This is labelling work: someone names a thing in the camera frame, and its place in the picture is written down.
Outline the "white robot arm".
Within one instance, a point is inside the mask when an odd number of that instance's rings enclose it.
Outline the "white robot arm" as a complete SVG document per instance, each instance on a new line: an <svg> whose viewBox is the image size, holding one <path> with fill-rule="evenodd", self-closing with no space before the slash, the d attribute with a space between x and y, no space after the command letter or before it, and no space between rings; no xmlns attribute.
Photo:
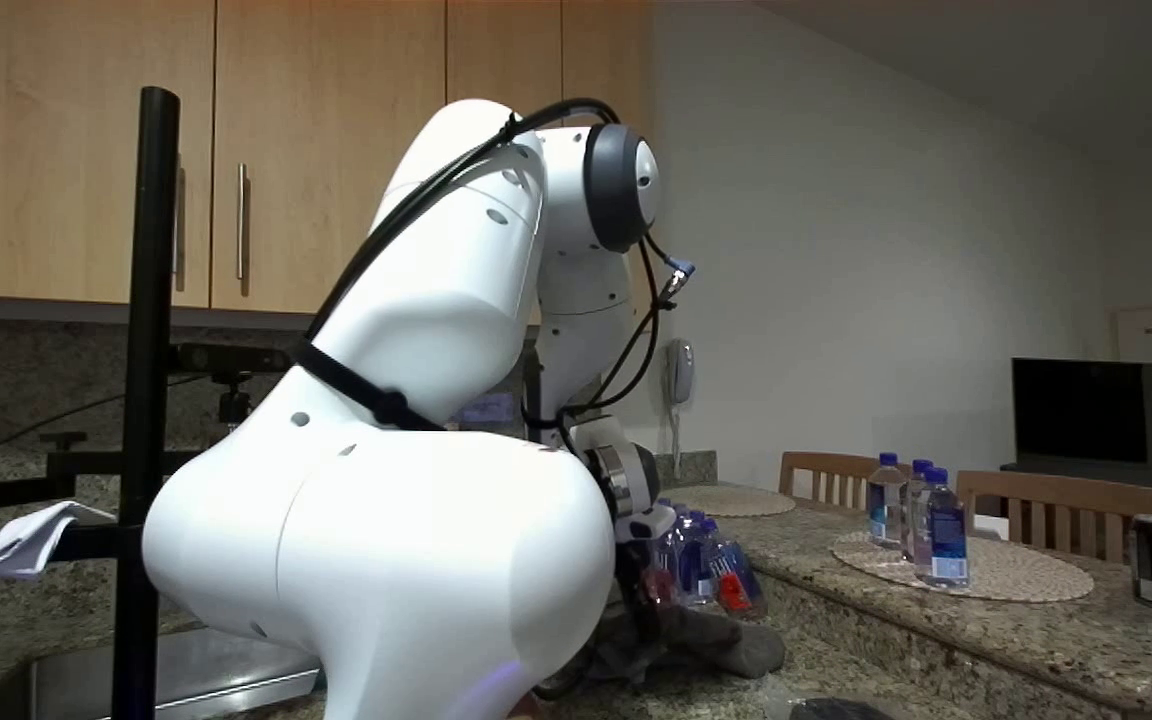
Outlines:
<svg viewBox="0 0 1152 720"><path fill-rule="evenodd" d="M564 445L465 432L539 325L539 412L616 366L657 156L588 97L452 101L409 146L294 368L143 519L153 586L314 652L326 720L507 720L597 633L611 495Z"/></svg>

